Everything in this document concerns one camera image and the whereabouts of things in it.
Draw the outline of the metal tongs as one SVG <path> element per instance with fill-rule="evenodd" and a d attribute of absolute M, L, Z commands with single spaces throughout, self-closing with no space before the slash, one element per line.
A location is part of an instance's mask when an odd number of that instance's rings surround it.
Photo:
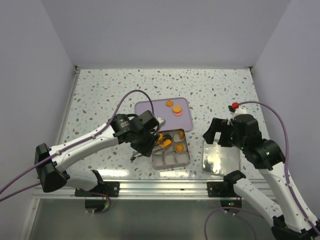
<path fill-rule="evenodd" d="M 155 145 L 153 149 L 149 148 L 147 150 L 143 149 L 141 151 L 134 151 L 129 160 L 134 161 L 135 159 L 140 158 L 140 157 L 150 157 L 152 154 L 163 152 L 164 150 L 166 150 L 168 148 L 169 147 L 162 148 L 161 144 L 160 144 L 160 145 Z"/>

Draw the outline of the metal cookie tin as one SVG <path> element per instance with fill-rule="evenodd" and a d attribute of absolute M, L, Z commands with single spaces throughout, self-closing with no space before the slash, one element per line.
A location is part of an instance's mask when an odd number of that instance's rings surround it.
<path fill-rule="evenodd" d="M 179 138 L 178 131 L 184 132 L 184 139 Z M 160 133 L 163 134 L 163 136 L 172 136 L 172 146 L 165 149 L 164 151 L 160 151 L 151 155 L 153 169 L 157 171 L 162 171 L 167 169 L 175 169 L 188 166 L 191 162 L 191 158 L 185 131 L 180 128 L 174 130 L 160 131 L 159 134 Z M 184 146 L 183 152 L 176 152 L 175 147 L 179 144 Z"/>

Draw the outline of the black round cookie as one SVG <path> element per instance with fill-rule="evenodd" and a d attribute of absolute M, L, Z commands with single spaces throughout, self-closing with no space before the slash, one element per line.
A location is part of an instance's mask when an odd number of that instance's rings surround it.
<path fill-rule="evenodd" d="M 163 137 L 165 138 L 165 140 L 172 140 L 172 136 L 169 134 L 165 134 Z"/>

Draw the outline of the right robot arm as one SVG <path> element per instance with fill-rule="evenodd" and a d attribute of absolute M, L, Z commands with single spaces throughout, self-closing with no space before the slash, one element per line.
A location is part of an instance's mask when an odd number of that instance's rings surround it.
<path fill-rule="evenodd" d="M 220 133 L 218 145 L 236 147 L 266 180 L 275 200 L 253 186 L 239 170 L 224 176 L 221 191 L 227 196 L 244 198 L 268 222 L 277 240 L 310 240 L 320 234 L 320 220 L 306 205 L 289 173 L 285 156 L 273 140 L 262 137 L 258 121 L 250 114 L 232 119 L 213 118 L 203 138 L 213 144 Z"/>

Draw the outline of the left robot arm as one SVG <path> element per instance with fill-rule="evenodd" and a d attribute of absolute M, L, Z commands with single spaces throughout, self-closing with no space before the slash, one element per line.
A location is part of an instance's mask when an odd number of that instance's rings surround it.
<path fill-rule="evenodd" d="M 123 143 L 136 153 L 150 157 L 159 139 L 165 119 L 147 110 L 140 115 L 116 114 L 105 125 L 70 142 L 49 147 L 42 143 L 35 149 L 34 164 L 43 192 L 51 193 L 71 187 L 99 196 L 104 181 L 97 170 L 87 173 L 70 173 L 68 169 L 103 149 Z"/>

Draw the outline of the metal tin lid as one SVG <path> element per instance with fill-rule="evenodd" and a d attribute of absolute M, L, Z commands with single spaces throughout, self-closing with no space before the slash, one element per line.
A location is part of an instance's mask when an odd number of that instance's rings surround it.
<path fill-rule="evenodd" d="M 203 141 L 202 170 L 211 176 L 225 176 L 233 171 L 240 170 L 240 151 L 236 147 L 222 147 L 218 140 L 213 144 Z"/>

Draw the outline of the pink round cookie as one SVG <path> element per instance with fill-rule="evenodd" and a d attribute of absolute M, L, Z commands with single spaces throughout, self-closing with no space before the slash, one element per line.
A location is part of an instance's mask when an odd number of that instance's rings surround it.
<path fill-rule="evenodd" d="M 175 116 L 179 117 L 179 116 L 182 115 L 182 112 L 179 112 L 179 113 L 175 113 L 175 112 L 174 112 L 174 114 L 175 114 Z"/>

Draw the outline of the purple plastic tray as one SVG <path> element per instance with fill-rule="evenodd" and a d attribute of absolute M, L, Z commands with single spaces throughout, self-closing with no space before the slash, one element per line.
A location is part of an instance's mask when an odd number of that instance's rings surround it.
<path fill-rule="evenodd" d="M 173 106 L 166 106 L 166 101 L 172 101 Z M 184 97 L 164 98 L 152 100 L 154 115 L 166 120 L 165 126 L 160 128 L 161 131 L 183 129 L 189 132 L 193 129 L 193 120 L 190 113 L 189 103 Z M 181 116 L 176 116 L 173 112 L 174 106 L 181 107 Z"/>

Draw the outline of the orange round sandwich cookie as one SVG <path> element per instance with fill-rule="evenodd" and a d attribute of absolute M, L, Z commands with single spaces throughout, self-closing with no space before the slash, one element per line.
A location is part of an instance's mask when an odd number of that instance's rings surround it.
<path fill-rule="evenodd" d="M 176 105 L 172 108 L 172 110 L 175 114 L 178 114 L 182 111 L 182 108 L 179 105 Z"/>

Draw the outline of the aluminium rail front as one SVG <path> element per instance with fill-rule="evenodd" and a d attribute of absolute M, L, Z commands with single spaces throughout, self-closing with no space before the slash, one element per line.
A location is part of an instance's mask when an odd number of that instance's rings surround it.
<path fill-rule="evenodd" d="M 208 199 L 207 180 L 111 180 L 120 182 L 119 200 L 206 200 Z M 267 197 L 275 200 L 274 194 L 264 180 L 251 180 Z M 35 187 L 32 197 L 36 199 L 75 199 L 75 189 L 64 187 L 44 193 Z"/>

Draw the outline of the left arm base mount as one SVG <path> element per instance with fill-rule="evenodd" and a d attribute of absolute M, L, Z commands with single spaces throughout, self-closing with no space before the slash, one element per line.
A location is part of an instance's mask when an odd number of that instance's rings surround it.
<path fill-rule="evenodd" d="M 91 190 L 85 191 L 83 189 L 76 189 L 74 195 L 76 197 L 98 197 L 97 194 L 104 194 L 108 197 L 117 198 L 120 191 L 119 181 L 104 181 L 99 183 Z"/>

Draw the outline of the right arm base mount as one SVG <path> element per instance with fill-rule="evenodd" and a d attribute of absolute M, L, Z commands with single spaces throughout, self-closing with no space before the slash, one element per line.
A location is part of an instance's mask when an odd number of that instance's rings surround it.
<path fill-rule="evenodd" d="M 224 181 L 209 181 L 207 185 L 207 194 L 209 198 L 237 198 L 234 187 L 231 183 Z"/>

